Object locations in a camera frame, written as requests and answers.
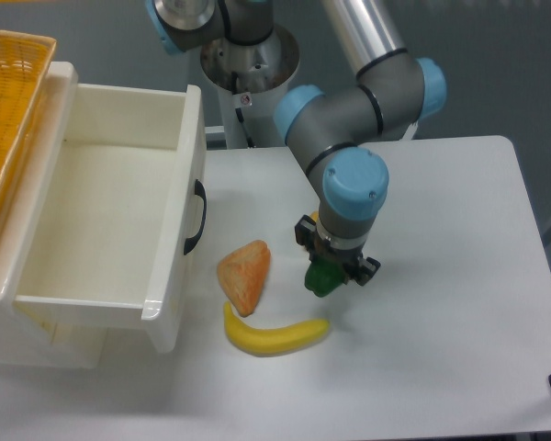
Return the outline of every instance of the yellow banana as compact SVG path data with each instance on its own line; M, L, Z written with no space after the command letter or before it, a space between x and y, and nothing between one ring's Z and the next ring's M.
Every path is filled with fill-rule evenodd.
M235 346L255 356L274 356L300 349L323 337L329 330L324 319L306 320L284 328L255 329L242 322L225 302L224 330Z

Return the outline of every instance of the drawer handle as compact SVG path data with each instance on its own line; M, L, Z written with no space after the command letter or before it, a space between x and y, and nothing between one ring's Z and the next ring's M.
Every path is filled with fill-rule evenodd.
M184 255L188 254L190 251L196 248L198 241L202 237L204 224L206 223L206 190L204 189L202 183L198 180L196 180L196 182L194 183L194 194L196 196L200 196L202 198L202 201L204 202L204 208L202 209L202 221L200 222L200 228L198 232L194 236L188 237L184 242Z

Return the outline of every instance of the table surface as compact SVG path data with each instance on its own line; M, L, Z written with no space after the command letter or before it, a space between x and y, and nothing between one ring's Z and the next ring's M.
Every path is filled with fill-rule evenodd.
M361 288L303 288L293 226L318 200L287 148L209 152L208 222L172 354L109 331L100 366L0 366L0 439L333 440L551 430L551 276L514 149L500 137L369 144L385 207ZM255 314L327 317L321 343L254 357L222 329L222 256L272 251Z

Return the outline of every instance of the yellow basket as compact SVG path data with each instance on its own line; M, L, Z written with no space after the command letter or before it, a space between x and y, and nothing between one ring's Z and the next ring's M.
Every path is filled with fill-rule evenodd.
M0 228L55 47L54 39L0 30Z

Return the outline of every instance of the open drawer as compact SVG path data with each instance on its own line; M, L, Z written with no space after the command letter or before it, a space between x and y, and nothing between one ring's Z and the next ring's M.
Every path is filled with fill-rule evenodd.
M48 331L56 326L45 323L143 329L171 351L185 248L204 226L205 152L197 87L78 85L16 310Z

